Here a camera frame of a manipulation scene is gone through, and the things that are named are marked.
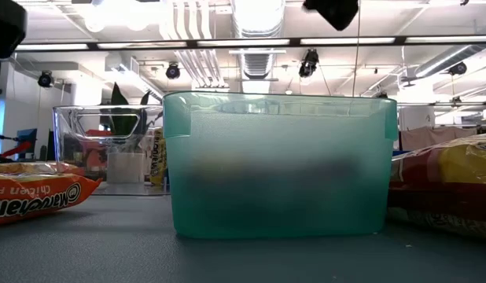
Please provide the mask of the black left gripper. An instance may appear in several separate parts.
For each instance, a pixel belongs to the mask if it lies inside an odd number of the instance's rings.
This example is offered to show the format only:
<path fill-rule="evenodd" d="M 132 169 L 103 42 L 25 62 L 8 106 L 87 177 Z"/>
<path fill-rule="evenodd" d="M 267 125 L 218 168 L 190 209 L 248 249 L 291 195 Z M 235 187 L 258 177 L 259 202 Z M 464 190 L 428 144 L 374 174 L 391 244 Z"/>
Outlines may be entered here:
<path fill-rule="evenodd" d="M 0 60 L 7 59 L 26 37 L 28 13 L 13 0 L 0 0 Z"/>

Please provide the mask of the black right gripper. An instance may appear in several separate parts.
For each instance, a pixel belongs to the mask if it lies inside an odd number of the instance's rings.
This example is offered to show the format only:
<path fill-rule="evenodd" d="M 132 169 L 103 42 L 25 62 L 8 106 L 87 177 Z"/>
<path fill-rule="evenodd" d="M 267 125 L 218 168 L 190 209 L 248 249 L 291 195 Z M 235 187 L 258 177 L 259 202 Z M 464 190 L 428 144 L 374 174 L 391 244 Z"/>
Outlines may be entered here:
<path fill-rule="evenodd" d="M 357 0 L 304 0 L 303 8 L 307 11 L 316 11 L 335 30 L 343 31 L 359 12 L 359 2 Z"/>

